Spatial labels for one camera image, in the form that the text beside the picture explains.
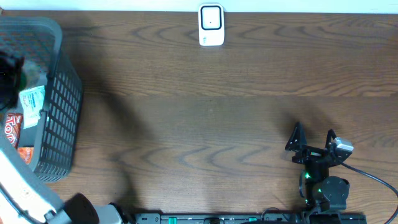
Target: red snack wrapper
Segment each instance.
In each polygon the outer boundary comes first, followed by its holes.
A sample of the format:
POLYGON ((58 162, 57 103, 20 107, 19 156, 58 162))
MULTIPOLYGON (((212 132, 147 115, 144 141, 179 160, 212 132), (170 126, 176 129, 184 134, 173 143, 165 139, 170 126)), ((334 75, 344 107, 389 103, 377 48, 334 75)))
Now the red snack wrapper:
POLYGON ((4 133, 8 141, 14 146, 18 147, 19 134, 21 133, 22 119, 24 116, 22 114, 9 113, 7 114, 6 126, 4 127, 4 133))
POLYGON ((22 160, 29 165, 33 158, 33 147, 19 147, 18 153, 22 160))

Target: wooden table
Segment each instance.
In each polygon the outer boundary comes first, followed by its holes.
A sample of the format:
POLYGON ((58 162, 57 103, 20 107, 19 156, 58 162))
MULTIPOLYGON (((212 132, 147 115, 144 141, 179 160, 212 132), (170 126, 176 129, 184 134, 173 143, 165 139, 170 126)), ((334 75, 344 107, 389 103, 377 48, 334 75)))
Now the wooden table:
MULTIPOLYGON (((303 207, 303 166, 284 146, 350 139, 347 160, 398 187, 398 16, 226 13, 221 47, 196 13, 6 11, 46 16, 85 84, 70 177, 50 184, 98 205, 173 213, 303 207)), ((395 195, 344 167, 348 211, 386 221, 395 195)))

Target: white device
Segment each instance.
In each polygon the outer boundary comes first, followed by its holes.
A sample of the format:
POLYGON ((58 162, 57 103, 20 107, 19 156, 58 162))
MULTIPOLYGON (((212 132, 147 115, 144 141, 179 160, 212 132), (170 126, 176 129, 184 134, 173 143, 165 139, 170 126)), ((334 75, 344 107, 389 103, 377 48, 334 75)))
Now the white device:
POLYGON ((220 4, 202 4, 199 7, 199 43, 218 46, 224 43, 224 8, 220 4))

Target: wood grain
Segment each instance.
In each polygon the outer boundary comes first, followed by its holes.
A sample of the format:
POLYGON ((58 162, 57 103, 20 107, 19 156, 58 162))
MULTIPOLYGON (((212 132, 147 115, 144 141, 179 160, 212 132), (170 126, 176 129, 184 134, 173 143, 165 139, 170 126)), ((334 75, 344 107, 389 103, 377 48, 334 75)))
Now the wood grain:
MULTIPOLYGON (((262 212, 304 204, 302 166, 284 151, 301 121, 322 147, 333 128, 347 163, 398 186, 398 16, 226 13, 221 47, 200 47, 197 15, 6 11, 46 16, 85 85, 75 164, 50 184, 163 212, 262 212)), ((344 167, 348 211, 368 223, 397 199, 344 167)))

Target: snack package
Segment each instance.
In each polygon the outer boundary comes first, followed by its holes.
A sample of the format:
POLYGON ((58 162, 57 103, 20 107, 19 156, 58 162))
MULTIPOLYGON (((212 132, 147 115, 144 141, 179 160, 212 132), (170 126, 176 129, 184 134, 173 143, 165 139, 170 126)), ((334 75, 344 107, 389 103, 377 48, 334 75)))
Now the snack package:
POLYGON ((8 141, 17 148, 19 135, 21 133, 21 125, 24 116, 22 114, 17 113, 9 113, 7 114, 7 119, 4 127, 4 133, 8 138, 8 141))
POLYGON ((29 165, 33 158, 33 147, 19 147, 18 154, 22 160, 29 165))
POLYGON ((24 129, 37 125, 40 119, 40 110, 43 109, 44 95, 44 86, 38 86, 19 93, 19 99, 24 109, 24 129))

